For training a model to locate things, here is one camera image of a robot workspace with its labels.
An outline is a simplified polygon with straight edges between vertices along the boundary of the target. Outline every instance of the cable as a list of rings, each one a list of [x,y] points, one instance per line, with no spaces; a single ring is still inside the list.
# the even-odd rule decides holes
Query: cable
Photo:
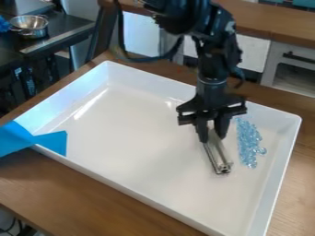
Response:
[[[14,227],[15,224],[16,224],[16,222],[17,222],[17,219],[16,219],[16,218],[13,218],[12,223],[11,223],[11,225],[9,226],[9,228],[7,228],[6,230],[0,229],[0,233],[5,233],[5,232],[6,232],[6,233],[12,235],[12,234],[10,233],[10,231],[13,229],[13,227]]]
[[[22,224],[22,221],[21,220],[17,220],[17,223],[18,223],[18,227],[19,227],[19,232],[22,232],[23,231],[23,224]]]
[[[142,57],[142,58],[134,58],[129,55],[129,53],[126,51],[126,47],[124,44],[124,33],[123,33],[123,9],[121,4],[119,3],[119,0],[114,0],[113,3],[116,5],[117,10],[118,10],[118,43],[120,47],[120,53],[123,55],[123,60],[127,60],[129,62],[134,62],[134,63],[149,63],[149,62],[155,62],[158,60],[164,60],[164,59],[171,59],[177,51],[180,49],[182,43],[183,43],[183,37],[179,37],[178,40],[176,41],[175,45],[165,54],[160,55],[160,56],[154,56],[154,57]]]

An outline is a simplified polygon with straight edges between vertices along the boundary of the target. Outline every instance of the clear bead pile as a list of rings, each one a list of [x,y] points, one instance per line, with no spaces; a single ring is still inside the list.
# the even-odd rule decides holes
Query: clear bead pile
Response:
[[[260,147],[263,140],[255,124],[242,118],[237,118],[237,132],[239,142],[240,162],[251,169],[257,167],[257,155],[264,156],[267,149]]]

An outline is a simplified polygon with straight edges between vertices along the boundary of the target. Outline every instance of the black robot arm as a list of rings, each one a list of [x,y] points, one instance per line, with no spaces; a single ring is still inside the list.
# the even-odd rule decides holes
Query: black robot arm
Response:
[[[179,35],[174,47],[156,58],[137,58],[136,62],[150,62],[170,58],[180,48],[184,35],[192,36],[198,53],[198,78],[195,97],[177,108],[179,125],[193,124],[202,143],[208,142],[208,121],[220,138],[228,132],[230,119],[246,113],[245,99],[227,93],[230,76],[243,80],[235,21],[223,7],[209,0],[142,0],[144,8],[154,13],[157,24],[168,33]],[[122,54],[133,61],[123,43],[123,12],[119,17]]]

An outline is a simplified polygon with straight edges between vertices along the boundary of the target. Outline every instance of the blue cloth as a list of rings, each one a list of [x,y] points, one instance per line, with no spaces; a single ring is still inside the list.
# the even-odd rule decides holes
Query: blue cloth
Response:
[[[67,133],[65,131],[33,136],[18,123],[10,122],[0,127],[0,158],[35,144],[65,156],[66,138]]]
[[[8,32],[10,30],[10,24],[0,16],[0,33]]]

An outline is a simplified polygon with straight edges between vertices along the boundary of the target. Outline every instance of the metal bowl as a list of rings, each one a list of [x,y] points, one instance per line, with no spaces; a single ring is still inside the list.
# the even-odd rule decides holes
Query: metal bowl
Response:
[[[11,18],[10,23],[22,30],[41,30],[47,27],[48,20],[42,16],[19,16]]]
[[[11,30],[24,39],[39,39],[47,35],[48,20],[45,16],[19,16],[11,18]]]

